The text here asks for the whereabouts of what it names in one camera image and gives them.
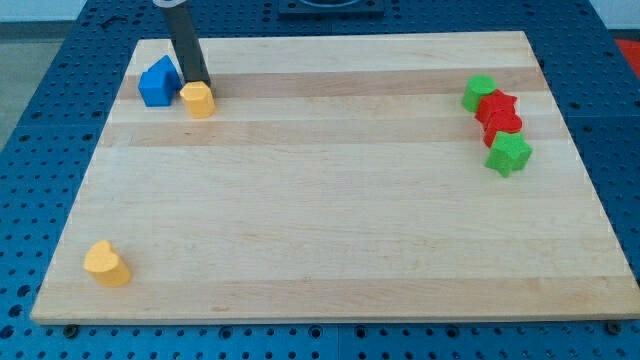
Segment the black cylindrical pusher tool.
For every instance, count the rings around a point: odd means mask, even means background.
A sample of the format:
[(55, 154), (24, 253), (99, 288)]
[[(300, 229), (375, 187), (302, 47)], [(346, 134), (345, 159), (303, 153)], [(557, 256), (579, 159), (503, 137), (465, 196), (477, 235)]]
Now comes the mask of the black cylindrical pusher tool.
[(174, 52), (186, 82), (202, 81), (210, 86), (211, 80), (200, 46), (189, 3), (187, 1), (159, 1)]

